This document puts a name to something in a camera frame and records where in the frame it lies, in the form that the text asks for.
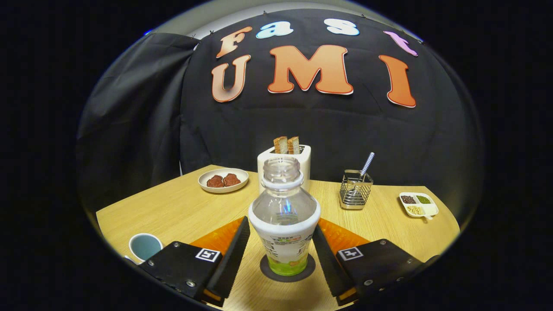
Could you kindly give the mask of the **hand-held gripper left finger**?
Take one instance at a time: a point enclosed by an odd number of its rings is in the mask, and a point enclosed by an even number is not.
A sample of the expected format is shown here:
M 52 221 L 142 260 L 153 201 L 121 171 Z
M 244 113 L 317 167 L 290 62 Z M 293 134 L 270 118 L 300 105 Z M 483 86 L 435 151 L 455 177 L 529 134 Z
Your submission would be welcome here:
M 189 244 L 171 242 L 139 267 L 182 295 L 221 307 L 231 292 L 249 236 L 244 216 Z

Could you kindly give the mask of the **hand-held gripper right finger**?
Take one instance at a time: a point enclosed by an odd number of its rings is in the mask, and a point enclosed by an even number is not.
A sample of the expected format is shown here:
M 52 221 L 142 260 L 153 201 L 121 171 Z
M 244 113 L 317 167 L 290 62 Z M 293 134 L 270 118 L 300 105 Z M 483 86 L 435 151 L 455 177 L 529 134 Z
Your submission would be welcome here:
M 313 242 L 339 306 L 383 296 L 426 268 L 426 263 L 387 239 L 369 241 L 323 218 Z

